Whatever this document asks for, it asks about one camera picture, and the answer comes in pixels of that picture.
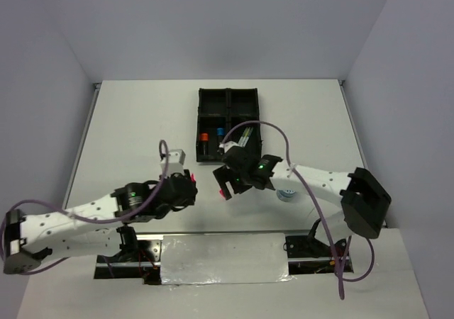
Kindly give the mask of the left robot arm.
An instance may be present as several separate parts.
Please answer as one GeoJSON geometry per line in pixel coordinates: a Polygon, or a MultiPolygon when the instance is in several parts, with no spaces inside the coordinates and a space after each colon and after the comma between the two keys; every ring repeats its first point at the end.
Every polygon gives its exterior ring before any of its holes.
{"type": "Polygon", "coordinates": [[[132,224],[161,220],[196,201],[196,182],[185,171],[161,181],[129,183],[95,201],[28,215],[15,207],[5,215],[5,274],[37,274],[43,265],[84,255],[116,255],[129,262],[139,252],[132,224]]]}

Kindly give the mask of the blue tip black highlighter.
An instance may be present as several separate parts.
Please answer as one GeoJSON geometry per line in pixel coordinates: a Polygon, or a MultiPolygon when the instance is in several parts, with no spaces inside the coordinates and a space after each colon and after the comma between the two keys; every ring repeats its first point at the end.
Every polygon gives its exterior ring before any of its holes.
{"type": "Polygon", "coordinates": [[[223,135],[216,136],[216,144],[217,144],[216,150],[217,150],[217,153],[219,153],[220,155],[222,155],[224,153],[223,139],[224,139],[223,135]]]}

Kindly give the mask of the orange tip black highlighter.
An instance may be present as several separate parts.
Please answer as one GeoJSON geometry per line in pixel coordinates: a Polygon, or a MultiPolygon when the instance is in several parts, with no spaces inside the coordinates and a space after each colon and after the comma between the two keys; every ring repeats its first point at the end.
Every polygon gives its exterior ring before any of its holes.
{"type": "Polygon", "coordinates": [[[201,154],[207,156],[209,154],[209,142],[202,140],[201,141],[201,154]]]}

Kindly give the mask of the blue slim pen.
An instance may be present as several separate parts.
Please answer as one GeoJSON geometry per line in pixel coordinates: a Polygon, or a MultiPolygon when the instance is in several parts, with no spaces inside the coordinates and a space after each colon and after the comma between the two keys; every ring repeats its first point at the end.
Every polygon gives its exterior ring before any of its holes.
{"type": "Polygon", "coordinates": [[[253,128],[249,128],[248,129],[248,134],[246,135],[245,140],[244,140],[244,146],[247,145],[247,143],[248,143],[248,141],[249,141],[249,139],[250,139],[250,137],[251,137],[251,135],[253,133],[253,130],[254,130],[253,128]]]}

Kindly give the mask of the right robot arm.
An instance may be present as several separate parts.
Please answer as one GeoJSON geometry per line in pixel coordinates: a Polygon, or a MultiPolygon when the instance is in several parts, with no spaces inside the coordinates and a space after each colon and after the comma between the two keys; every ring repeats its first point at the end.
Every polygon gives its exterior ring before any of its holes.
{"type": "Polygon", "coordinates": [[[296,244],[307,256],[324,256],[353,235],[368,240],[380,236],[392,198],[369,170],[329,172],[290,164],[274,155],[254,156],[235,142],[221,145],[220,151],[223,165],[213,174],[225,199],[251,188],[290,190],[338,207],[330,216],[320,213],[309,234],[296,244]]]}

